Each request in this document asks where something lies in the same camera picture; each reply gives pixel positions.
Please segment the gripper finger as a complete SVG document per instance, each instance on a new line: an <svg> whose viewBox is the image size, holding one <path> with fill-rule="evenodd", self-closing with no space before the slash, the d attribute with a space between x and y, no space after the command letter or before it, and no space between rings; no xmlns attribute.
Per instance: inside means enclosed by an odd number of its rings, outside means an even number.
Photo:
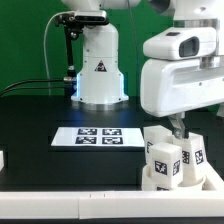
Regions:
<svg viewBox="0 0 224 224"><path fill-rule="evenodd" d="M181 112L169 115L168 118L173 127L174 136L179 140L188 139L189 131L183 122L183 119L185 118L185 113Z"/></svg>
<svg viewBox="0 0 224 224"><path fill-rule="evenodd" d="M219 105L219 109L217 111L217 116L224 117L224 104Z"/></svg>

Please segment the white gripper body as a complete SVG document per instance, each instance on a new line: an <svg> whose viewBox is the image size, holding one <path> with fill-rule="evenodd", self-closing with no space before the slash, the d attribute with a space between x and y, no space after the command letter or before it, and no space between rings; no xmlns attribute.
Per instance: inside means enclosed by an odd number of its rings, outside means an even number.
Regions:
<svg viewBox="0 0 224 224"><path fill-rule="evenodd" d="M200 60L149 59L142 68L140 101L164 117L224 102L224 67L200 68Z"/></svg>

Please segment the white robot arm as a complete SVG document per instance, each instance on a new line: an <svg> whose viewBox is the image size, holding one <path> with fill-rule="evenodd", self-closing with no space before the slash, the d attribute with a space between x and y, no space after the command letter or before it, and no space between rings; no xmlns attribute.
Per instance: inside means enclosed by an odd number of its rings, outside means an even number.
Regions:
<svg viewBox="0 0 224 224"><path fill-rule="evenodd" d="M137 6L141 0L61 0L69 21L84 31L83 66L71 99L94 109L128 100L118 59L118 32L108 9ZM148 0L173 26L148 39L148 57L137 70L136 95L142 108L175 121L190 110L224 102L224 0Z"/></svg>

